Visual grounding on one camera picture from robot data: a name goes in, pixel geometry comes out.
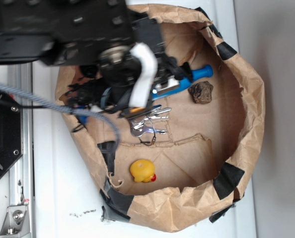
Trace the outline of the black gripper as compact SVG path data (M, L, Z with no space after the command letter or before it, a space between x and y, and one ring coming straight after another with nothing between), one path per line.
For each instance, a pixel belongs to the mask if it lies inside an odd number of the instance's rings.
M152 90L171 87L171 77L191 79L186 62L178 66L174 57L165 52L160 25L149 18L134 21L136 44L133 47L115 47L100 55L99 65L81 66L80 80L68 91L68 105L81 108L98 107L100 111L123 117L141 115L152 108Z

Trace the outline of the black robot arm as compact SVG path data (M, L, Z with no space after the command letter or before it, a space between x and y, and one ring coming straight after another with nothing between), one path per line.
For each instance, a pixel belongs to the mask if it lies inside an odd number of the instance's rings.
M0 65L37 60L78 66L90 82L72 86L70 103L110 114L148 108L157 85L193 78L165 53L157 21L123 0L0 0Z

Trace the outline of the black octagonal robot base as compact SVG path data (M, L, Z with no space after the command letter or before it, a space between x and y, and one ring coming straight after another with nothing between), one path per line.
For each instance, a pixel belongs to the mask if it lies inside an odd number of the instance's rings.
M0 179L22 155L22 110L0 91Z

